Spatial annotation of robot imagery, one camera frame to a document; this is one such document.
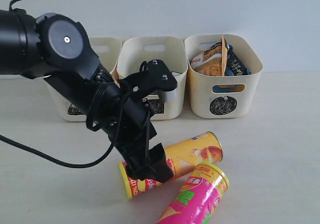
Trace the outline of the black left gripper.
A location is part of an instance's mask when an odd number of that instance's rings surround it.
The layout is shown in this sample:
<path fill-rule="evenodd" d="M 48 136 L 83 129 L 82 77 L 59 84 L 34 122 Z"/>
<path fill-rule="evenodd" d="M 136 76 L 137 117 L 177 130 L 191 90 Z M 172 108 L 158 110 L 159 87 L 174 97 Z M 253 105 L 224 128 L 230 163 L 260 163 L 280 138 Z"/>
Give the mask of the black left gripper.
<path fill-rule="evenodd" d="M 163 145 L 158 143 L 149 149 L 149 140 L 157 134 L 150 121 L 149 103 L 132 101 L 128 88 L 113 84 L 101 84 L 99 93 L 99 128 L 110 140 L 99 160 L 116 148 L 127 163 L 125 171 L 130 178 L 160 183 L 170 180 L 174 175 Z"/>

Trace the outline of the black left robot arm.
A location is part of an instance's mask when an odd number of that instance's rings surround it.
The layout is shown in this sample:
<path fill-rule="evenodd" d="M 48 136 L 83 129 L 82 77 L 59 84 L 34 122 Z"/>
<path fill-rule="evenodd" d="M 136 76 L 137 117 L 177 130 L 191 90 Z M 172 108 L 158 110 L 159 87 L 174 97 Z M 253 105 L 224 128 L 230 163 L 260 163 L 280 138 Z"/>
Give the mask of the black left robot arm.
<path fill-rule="evenodd" d="M 126 162 L 132 179 L 164 183 L 172 173 L 156 135 L 145 97 L 155 90 L 139 87 L 137 77 L 115 81 L 90 45 L 84 27 L 60 14 L 34 18 L 23 11 L 0 12 L 0 72 L 43 78 L 86 116 L 86 127 L 103 130 Z"/>

